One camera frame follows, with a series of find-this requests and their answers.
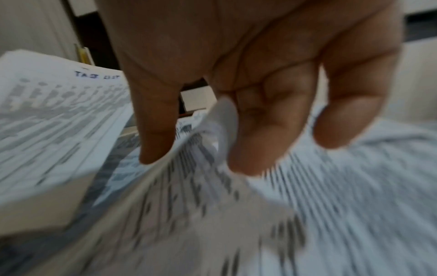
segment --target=finger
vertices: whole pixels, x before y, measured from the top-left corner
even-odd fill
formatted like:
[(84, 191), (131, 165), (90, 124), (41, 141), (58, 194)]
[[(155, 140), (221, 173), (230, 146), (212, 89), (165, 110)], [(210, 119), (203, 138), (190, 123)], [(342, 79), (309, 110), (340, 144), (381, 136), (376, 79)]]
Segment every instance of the finger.
[(149, 164), (164, 156), (173, 145), (182, 85), (163, 81), (122, 51), (117, 56), (129, 83), (137, 119), (140, 162)]
[(257, 175), (272, 167), (302, 132), (315, 96), (318, 65), (306, 62), (267, 77), (264, 107), (255, 93), (236, 92), (241, 106), (239, 135), (228, 158), (235, 172)]
[(391, 86), (402, 42), (402, 18), (393, 3), (341, 34), (324, 50), (329, 104), (314, 126), (325, 148), (348, 144), (378, 115)]

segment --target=skin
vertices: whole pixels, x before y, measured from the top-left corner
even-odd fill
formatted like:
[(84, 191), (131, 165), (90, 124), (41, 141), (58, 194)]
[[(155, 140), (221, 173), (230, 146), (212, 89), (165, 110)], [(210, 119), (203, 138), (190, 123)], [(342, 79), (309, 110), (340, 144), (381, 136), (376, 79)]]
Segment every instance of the skin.
[(317, 88), (329, 104), (313, 130), (345, 146), (378, 115), (402, 43), (396, 0), (97, 0), (128, 80), (142, 148), (151, 163), (171, 148), (178, 95), (204, 77), (231, 96), (239, 136), (229, 167), (256, 175), (299, 137)]

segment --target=human hand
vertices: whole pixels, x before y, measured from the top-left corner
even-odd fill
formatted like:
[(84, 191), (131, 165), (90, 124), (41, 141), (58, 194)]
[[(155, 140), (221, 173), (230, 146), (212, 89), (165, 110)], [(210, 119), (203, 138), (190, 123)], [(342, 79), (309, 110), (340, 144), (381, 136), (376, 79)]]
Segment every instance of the human hand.
[(239, 135), (229, 167), (255, 175), (300, 135), (319, 67), (329, 104), (314, 126), (325, 148), (348, 144), (377, 116), (402, 42), (396, 0), (97, 0), (131, 89), (140, 161), (172, 146), (178, 95), (205, 77), (231, 96)]

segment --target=hand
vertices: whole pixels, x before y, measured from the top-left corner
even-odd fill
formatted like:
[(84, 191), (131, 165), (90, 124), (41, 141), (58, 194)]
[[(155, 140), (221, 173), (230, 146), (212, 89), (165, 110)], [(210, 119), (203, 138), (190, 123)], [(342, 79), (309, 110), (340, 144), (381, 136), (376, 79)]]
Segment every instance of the hand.
[(229, 167), (273, 166), (301, 133), (319, 67), (329, 104), (314, 138), (347, 145), (377, 116), (402, 42), (396, 0), (98, 0), (126, 74), (142, 149), (151, 163), (172, 146), (178, 95), (202, 76), (237, 103)]

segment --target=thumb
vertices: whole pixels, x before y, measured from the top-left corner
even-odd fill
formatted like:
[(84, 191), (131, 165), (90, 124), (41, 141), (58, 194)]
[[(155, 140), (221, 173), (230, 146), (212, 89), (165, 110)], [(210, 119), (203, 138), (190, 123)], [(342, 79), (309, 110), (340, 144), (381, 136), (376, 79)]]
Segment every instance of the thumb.
[(141, 141), (140, 162), (150, 164), (172, 147), (182, 85), (164, 81), (123, 51), (117, 52), (129, 83)]

